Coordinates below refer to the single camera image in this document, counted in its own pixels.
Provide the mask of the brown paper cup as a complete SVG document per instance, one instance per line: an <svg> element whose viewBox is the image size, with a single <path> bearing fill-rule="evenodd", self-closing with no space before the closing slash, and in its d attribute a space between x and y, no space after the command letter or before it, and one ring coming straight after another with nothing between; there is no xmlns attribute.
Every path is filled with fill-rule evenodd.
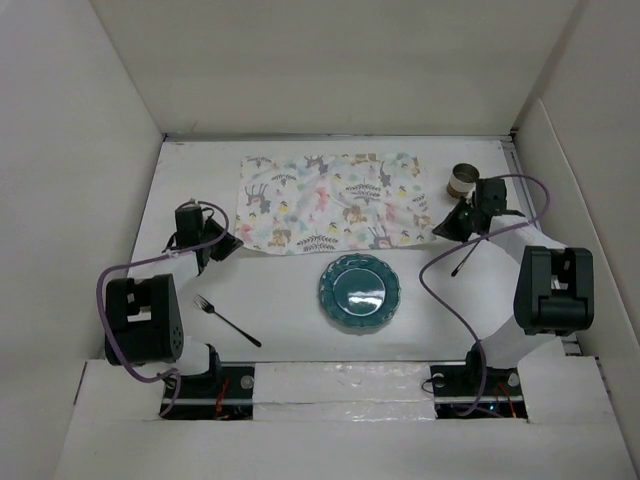
<svg viewBox="0 0 640 480"><path fill-rule="evenodd" d="M451 171L446 191L453 198L465 198L474 190L479 179L480 173L475 166L458 163Z"/></svg>

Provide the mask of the teal scalloped plate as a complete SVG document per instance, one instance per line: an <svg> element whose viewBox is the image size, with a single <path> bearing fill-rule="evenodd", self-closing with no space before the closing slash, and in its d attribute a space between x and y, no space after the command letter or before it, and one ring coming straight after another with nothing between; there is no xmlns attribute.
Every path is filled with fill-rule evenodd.
<svg viewBox="0 0 640 480"><path fill-rule="evenodd" d="M400 306L400 280L376 256L347 254L324 269L318 281L318 300L324 313L340 328L379 330Z"/></svg>

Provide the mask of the black fork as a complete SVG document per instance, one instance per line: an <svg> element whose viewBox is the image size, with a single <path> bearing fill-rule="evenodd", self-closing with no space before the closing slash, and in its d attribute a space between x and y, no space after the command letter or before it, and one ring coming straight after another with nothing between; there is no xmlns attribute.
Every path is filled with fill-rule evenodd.
<svg viewBox="0 0 640 480"><path fill-rule="evenodd" d="M219 318L220 320L222 320L224 323L226 323L228 326L230 326L232 329L234 329L237 333L239 333L242 337L244 337L246 340L248 340L256 348L261 348L262 347L262 343L258 339L256 339L254 336L250 335L249 333L245 332L240 327L238 327L233 322L231 322L229 319L227 319L224 315L219 313L216 310L215 306L211 302L209 302L206 298L204 298L203 296L196 295L194 297L194 299L193 299L193 302L203 312L205 312L205 313L207 313L209 315L214 315L217 318Z"/></svg>

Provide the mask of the black spoon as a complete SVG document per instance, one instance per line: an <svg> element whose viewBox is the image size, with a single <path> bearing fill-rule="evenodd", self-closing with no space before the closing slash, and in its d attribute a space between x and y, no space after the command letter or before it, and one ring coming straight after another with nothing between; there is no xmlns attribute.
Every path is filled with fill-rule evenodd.
<svg viewBox="0 0 640 480"><path fill-rule="evenodd" d="M474 244L471 249L466 253L466 255L462 258L462 260L458 263L458 265L452 270L451 272L451 277L456 277L460 270L465 266L465 264L467 263L467 261L469 260L469 258L471 257L471 255L474 253L474 251L477 248L477 244Z"/></svg>

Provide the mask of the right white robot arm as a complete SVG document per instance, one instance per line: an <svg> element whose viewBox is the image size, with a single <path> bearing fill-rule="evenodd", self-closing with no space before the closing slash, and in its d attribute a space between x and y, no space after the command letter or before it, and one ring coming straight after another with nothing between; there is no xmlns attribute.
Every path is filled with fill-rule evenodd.
<svg viewBox="0 0 640 480"><path fill-rule="evenodd" d="M433 234L463 245L489 241L519 265L513 314L493 334L476 340L462 381L483 394L528 354L555 337L589 329L595 316L593 255L539 230L533 219L507 205L506 176L475 182Z"/></svg>

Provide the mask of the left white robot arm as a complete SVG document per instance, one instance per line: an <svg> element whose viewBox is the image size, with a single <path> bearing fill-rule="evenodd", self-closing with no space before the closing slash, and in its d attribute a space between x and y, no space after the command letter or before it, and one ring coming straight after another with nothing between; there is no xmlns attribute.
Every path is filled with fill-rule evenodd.
<svg viewBox="0 0 640 480"><path fill-rule="evenodd" d="M180 378L176 362L186 339L178 292L242 245L227 213L213 203L187 201L175 209L174 220L159 255L111 266L96 284L107 360L141 383L175 384Z"/></svg>

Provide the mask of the floral cloth placemat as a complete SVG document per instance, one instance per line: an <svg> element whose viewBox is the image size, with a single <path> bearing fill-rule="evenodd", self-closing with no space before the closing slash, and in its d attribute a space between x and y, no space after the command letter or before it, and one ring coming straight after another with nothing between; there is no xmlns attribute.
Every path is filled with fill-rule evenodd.
<svg viewBox="0 0 640 480"><path fill-rule="evenodd" d="M267 255L420 246L435 239L427 186L404 152L248 156L235 233Z"/></svg>

